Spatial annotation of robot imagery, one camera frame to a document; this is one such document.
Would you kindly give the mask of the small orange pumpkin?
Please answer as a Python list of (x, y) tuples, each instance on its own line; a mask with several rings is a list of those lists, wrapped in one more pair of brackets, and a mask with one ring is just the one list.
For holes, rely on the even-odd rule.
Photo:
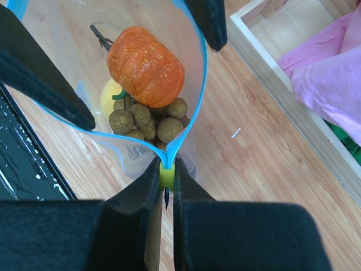
[(137, 26), (123, 30), (115, 39), (107, 67), (115, 82), (151, 108), (171, 104), (185, 82), (181, 61), (149, 31)]

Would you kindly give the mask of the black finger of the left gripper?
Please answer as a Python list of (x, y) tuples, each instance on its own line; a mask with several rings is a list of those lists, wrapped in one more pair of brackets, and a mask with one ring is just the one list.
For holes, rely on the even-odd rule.
[(1, 83), (83, 130), (95, 119), (16, 15), (1, 6)]

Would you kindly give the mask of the clear zip top bag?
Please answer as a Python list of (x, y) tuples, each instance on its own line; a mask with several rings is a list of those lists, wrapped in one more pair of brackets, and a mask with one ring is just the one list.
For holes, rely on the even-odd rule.
[[(190, 130), (199, 112), (207, 75), (207, 49), (184, 1), (8, 1), (77, 96), (96, 126), (88, 136), (138, 178), (158, 156), (168, 169), (182, 158), (197, 176)], [(150, 137), (114, 134), (109, 115), (122, 92), (151, 110), (155, 120), (170, 104), (186, 111), (179, 135), (155, 145)]]

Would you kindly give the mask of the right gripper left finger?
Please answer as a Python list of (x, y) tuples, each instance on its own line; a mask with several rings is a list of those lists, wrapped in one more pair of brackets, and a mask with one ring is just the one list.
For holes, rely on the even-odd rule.
[(2, 270), (159, 270), (160, 159), (108, 200), (1, 202)]

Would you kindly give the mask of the pink shirt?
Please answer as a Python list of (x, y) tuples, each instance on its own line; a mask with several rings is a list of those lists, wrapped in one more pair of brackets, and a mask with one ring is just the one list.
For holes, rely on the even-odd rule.
[(284, 55), (295, 100), (360, 144), (360, 8)]

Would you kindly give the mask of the yellow lemon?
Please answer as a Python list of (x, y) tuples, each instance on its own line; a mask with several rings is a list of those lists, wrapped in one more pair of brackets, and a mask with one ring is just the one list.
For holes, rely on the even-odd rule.
[(122, 87), (113, 79), (110, 79), (104, 85), (100, 95), (100, 109), (106, 121), (109, 120), (110, 114), (114, 111), (115, 100), (113, 100), (113, 96), (121, 94), (121, 92)]

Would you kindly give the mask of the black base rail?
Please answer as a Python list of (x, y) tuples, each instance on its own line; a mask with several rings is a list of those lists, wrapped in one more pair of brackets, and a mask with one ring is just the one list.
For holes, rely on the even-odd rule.
[(1, 199), (77, 199), (4, 84), (1, 84)]

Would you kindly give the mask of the wooden clothes rack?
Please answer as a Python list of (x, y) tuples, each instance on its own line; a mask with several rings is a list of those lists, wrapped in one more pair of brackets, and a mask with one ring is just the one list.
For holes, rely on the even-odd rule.
[(249, 1), (229, 40), (349, 195), (360, 202), (360, 2)]

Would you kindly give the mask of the brown longan bunch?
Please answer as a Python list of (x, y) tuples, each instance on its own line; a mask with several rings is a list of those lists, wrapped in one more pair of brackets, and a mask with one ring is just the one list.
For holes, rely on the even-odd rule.
[[(90, 29), (98, 38), (100, 46), (109, 52), (114, 41), (104, 37), (94, 25)], [(161, 150), (165, 150), (190, 122), (187, 116), (188, 104), (179, 95), (163, 108), (141, 104), (124, 89), (121, 94), (114, 95), (113, 100), (114, 111), (108, 120), (113, 133), (145, 141)]]

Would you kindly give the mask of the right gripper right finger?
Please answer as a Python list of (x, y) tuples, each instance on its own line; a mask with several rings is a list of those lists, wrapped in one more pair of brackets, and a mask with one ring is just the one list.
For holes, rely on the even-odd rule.
[(176, 270), (331, 270), (309, 212), (297, 204), (215, 200), (175, 160)]

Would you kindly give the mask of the green cloth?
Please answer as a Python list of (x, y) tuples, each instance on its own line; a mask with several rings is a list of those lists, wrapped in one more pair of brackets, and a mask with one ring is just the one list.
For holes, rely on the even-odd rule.
[(357, 163), (360, 164), (361, 162), (360, 146), (356, 142), (354, 142), (353, 139), (342, 128), (333, 125), (327, 121), (325, 121), (325, 123), (329, 126), (329, 128), (336, 135), (336, 137), (342, 142), (342, 144), (346, 147), (348, 152), (357, 161)]

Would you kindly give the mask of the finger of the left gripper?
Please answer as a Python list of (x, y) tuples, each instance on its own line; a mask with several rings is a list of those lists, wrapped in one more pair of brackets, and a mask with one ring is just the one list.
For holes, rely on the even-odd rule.
[(185, 4), (209, 46), (220, 51), (228, 41), (224, 0), (185, 0)]

